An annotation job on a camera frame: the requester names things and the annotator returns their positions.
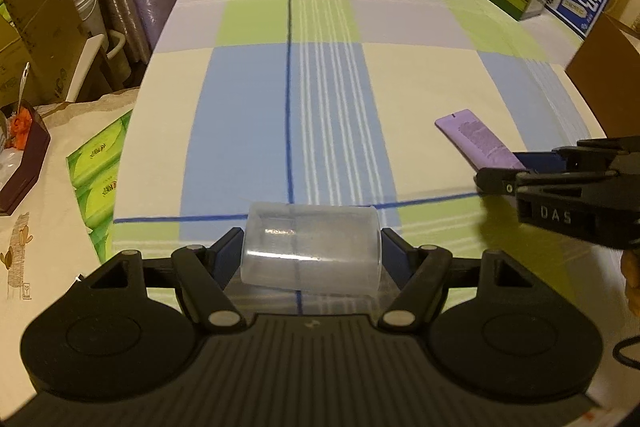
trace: human hand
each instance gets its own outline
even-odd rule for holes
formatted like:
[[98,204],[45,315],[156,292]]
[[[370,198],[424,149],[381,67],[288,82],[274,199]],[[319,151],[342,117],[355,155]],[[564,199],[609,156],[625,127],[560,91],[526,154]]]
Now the human hand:
[[620,269],[625,276],[625,295],[629,300],[629,309],[640,317],[640,255],[625,250],[620,259]]

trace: purple packet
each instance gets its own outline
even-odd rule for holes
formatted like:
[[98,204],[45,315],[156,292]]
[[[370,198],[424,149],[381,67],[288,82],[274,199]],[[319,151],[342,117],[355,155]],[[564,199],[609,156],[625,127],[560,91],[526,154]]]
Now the purple packet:
[[471,164],[478,169],[525,169],[491,130],[468,109],[436,120],[436,126],[449,137]]

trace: dark red box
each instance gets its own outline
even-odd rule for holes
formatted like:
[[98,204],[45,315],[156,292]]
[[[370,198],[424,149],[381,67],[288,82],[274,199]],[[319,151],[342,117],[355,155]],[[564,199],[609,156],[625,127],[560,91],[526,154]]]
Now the dark red box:
[[42,117],[28,102],[22,104],[31,114],[31,128],[20,165],[0,190],[0,216],[11,216],[38,181],[51,137]]

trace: ribbed black surface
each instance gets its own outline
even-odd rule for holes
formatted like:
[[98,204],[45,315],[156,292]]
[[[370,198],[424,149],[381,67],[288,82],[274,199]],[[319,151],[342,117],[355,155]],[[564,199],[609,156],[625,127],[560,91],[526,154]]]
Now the ribbed black surface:
[[501,404],[447,381],[411,337],[365,316],[258,316],[212,337],[176,380],[109,404],[38,395],[7,427],[555,427],[593,406],[584,396]]

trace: black cable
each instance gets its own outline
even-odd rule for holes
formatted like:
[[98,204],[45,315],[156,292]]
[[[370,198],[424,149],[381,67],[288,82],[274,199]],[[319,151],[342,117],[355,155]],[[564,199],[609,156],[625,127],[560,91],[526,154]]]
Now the black cable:
[[613,347],[613,358],[620,362],[622,365],[626,365],[626,367],[631,367],[632,369],[637,369],[640,371],[640,361],[636,359],[630,359],[626,357],[620,351],[625,349],[625,347],[635,346],[636,344],[640,344],[640,335],[636,335],[635,337],[629,337],[628,339],[624,339],[619,341]]

